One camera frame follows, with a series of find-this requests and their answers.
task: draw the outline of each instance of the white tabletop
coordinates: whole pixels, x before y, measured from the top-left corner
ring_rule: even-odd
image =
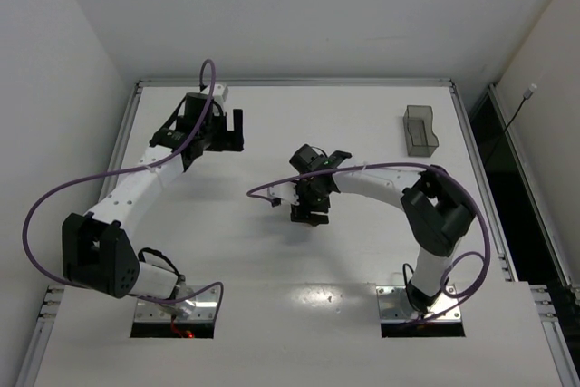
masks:
[[[189,91],[143,89],[123,167]],[[408,104],[433,108],[431,159],[406,157]],[[294,174],[288,160],[309,143],[369,162],[441,165],[481,205],[447,87],[234,86],[227,105],[244,109],[244,152],[204,154],[131,241],[163,251],[192,285],[224,281],[215,339],[130,339],[134,300],[68,288],[37,386],[560,385],[527,285],[505,282],[496,256],[461,309],[466,337],[382,339],[374,287],[401,284],[419,249],[405,216],[335,194],[330,224],[307,227],[290,222],[289,208],[245,196]],[[458,253],[482,246],[474,223]],[[451,282],[465,288],[478,270],[467,260]],[[313,299],[313,288],[336,298]]]

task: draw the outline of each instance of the clear plastic container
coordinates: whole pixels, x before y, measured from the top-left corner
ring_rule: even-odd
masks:
[[[433,133],[433,109],[430,106],[407,106],[402,122],[407,154],[420,158],[430,157],[439,147],[439,140]]]

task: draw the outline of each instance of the purple cable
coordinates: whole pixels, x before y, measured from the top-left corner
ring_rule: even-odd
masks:
[[[130,295],[130,296],[135,296],[136,298],[139,298],[142,301],[148,301],[150,303],[155,303],[155,304],[165,304],[165,305],[177,304],[177,303],[182,303],[183,301],[186,301],[188,299],[195,298],[196,296],[201,295],[204,292],[207,292],[209,289],[211,289],[212,287],[214,287],[216,285],[219,286],[219,299],[217,300],[216,312],[214,313],[214,323],[215,323],[216,320],[218,319],[218,313],[219,313],[219,309],[221,308],[221,302],[224,299],[224,284],[221,281],[216,281],[215,283],[212,283],[211,285],[206,285],[205,287],[202,287],[197,292],[194,292],[192,294],[185,295],[185,296],[182,296],[181,298],[176,298],[176,299],[159,299],[159,298],[151,298],[149,296],[139,296],[139,295]]]
[[[156,168],[160,165],[163,165],[165,162],[172,160],[173,158],[175,158],[179,154],[181,154],[181,152],[193,141],[194,137],[196,136],[196,133],[198,133],[199,128],[201,127],[201,123],[203,122],[203,120],[205,120],[206,115],[208,114],[209,108],[211,107],[211,102],[213,101],[214,88],[216,87],[216,65],[214,64],[214,62],[211,59],[206,59],[202,63],[201,70],[199,72],[199,79],[201,80],[203,78],[203,73],[204,73],[206,66],[208,64],[211,67],[211,83],[209,84],[209,92],[208,92],[208,98],[206,99],[206,104],[204,105],[203,110],[201,111],[201,114],[199,115],[198,121],[196,122],[195,126],[193,127],[193,131],[191,131],[191,133],[189,134],[189,136],[185,140],[185,142],[183,142],[183,144],[181,144],[170,155],[168,155],[166,158],[163,158],[163,159],[161,159],[161,160],[159,160],[159,161],[157,161],[154,164],[151,164],[149,166],[139,166],[139,167],[133,167],[133,168],[126,168],[126,169],[116,169],[114,171],[102,172],[100,174],[94,174],[92,176],[86,176],[86,177],[82,177],[80,179],[74,179],[71,181],[67,181],[66,183],[63,183],[62,185],[59,185],[56,188],[49,190],[44,195],[42,195],[39,199],[36,200],[36,202],[33,204],[33,206],[30,208],[30,210],[26,214],[26,218],[24,219],[24,224],[22,227],[22,245],[24,248],[24,252],[26,253],[26,256],[28,257],[28,260],[30,260],[30,262],[33,264],[33,266],[36,269],[38,269],[42,274],[44,274],[45,276],[49,277],[53,281],[56,281],[57,283],[60,283],[62,285],[71,285],[74,287],[82,288],[82,286],[80,286],[80,285],[76,285],[75,283],[72,283],[68,280],[65,280],[65,279],[63,279],[59,276],[56,276],[55,274],[49,272],[38,262],[38,260],[36,260],[36,258],[34,258],[34,255],[30,249],[30,244],[28,242],[28,228],[30,227],[30,221],[32,220],[34,212],[49,197],[51,197],[52,195],[56,194],[57,192],[59,192],[63,189],[69,188],[70,186],[78,185],[78,184],[84,183],[86,181],[104,179],[104,178],[107,178],[110,176],[120,176],[121,174],[130,174],[132,172],[139,172],[139,171],[144,171],[144,170],[150,169],[150,168]],[[214,285],[219,285],[219,284],[221,284],[221,283],[216,282],[212,285],[207,286],[207,288],[210,288],[210,287],[213,287]],[[199,294],[199,292],[196,292],[195,294],[184,296],[183,298],[180,298],[179,300],[165,300],[165,299],[163,299],[163,300],[157,300],[157,301],[161,301],[163,304],[176,304],[176,303],[185,301],[186,299],[189,299],[191,297],[194,297],[195,295],[198,295],[198,294]]]
[[[308,179],[310,177],[315,177],[315,176],[324,176],[324,175],[336,174],[339,172],[355,172],[355,171],[362,171],[365,169],[381,169],[381,168],[392,168],[392,167],[408,167],[408,168],[425,169],[427,171],[431,171],[431,172],[447,179],[451,184],[453,184],[457,189],[459,189],[461,191],[461,193],[468,199],[468,203],[475,210],[476,218],[478,219],[479,226],[481,227],[481,233],[483,234],[484,255],[482,256],[480,253],[478,253],[476,251],[469,251],[467,253],[463,253],[462,255],[458,256],[455,260],[453,260],[453,262],[451,263],[451,266],[445,270],[445,272],[443,273],[443,276],[441,277],[441,292],[449,298],[457,298],[458,300],[460,298],[463,298],[463,299],[461,299],[454,306],[450,307],[449,309],[447,309],[443,312],[433,314],[433,315],[426,317],[426,318],[423,318],[423,319],[418,319],[416,321],[408,322],[405,325],[423,324],[423,323],[426,323],[428,321],[437,319],[438,317],[445,315],[449,310],[452,310],[453,308],[463,304],[465,301],[467,301],[469,298],[471,298],[479,290],[481,285],[483,285],[483,282],[485,281],[486,276],[488,274],[489,264],[491,263],[491,243],[489,241],[489,232],[488,232],[488,228],[486,227],[486,222],[485,222],[485,219],[483,218],[483,214],[481,213],[481,210],[479,209],[475,200],[473,199],[473,197],[471,197],[471,195],[467,192],[467,190],[465,188],[463,188],[463,186],[461,186],[459,184],[459,182],[456,181],[453,177],[451,177],[445,170],[439,169],[436,167],[432,167],[432,166],[426,165],[424,163],[414,163],[414,162],[373,163],[370,165],[360,165],[360,166],[355,166],[355,167],[322,169],[320,171],[308,172],[306,174],[299,174],[299,175],[296,175],[293,177],[288,177],[286,179],[280,179],[277,181],[266,183],[264,185],[250,189],[246,193],[246,195],[248,195],[250,198],[265,199],[266,201],[271,203],[272,201],[270,200],[270,198],[262,196],[262,195],[257,195],[256,192],[263,190],[263,189],[272,188],[273,186],[281,185],[283,183],[288,183],[291,181],[298,181],[301,179]],[[459,292],[457,294],[452,294],[447,290],[447,287],[445,286],[445,282],[447,281],[447,278],[449,277],[450,272],[457,265],[457,263],[460,262],[463,258],[465,258],[467,256],[478,256],[483,261],[483,266],[481,267],[481,271],[479,271],[478,277],[474,280],[473,283],[471,283],[471,285],[467,289],[465,289],[463,292]]]

